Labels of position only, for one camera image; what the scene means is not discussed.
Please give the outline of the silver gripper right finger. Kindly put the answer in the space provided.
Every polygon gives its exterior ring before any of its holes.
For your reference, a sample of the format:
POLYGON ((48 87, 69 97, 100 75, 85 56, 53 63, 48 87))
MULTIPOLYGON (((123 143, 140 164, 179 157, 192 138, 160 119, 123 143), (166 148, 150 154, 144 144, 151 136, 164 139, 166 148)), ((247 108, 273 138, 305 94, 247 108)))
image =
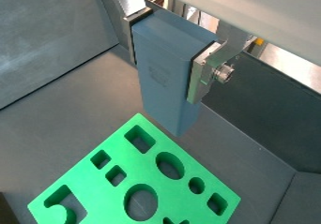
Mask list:
POLYGON ((234 69, 227 62, 250 45, 253 35, 226 23, 218 22, 218 40, 194 57, 190 72, 187 101, 196 104, 211 89, 214 82, 226 83, 234 69))

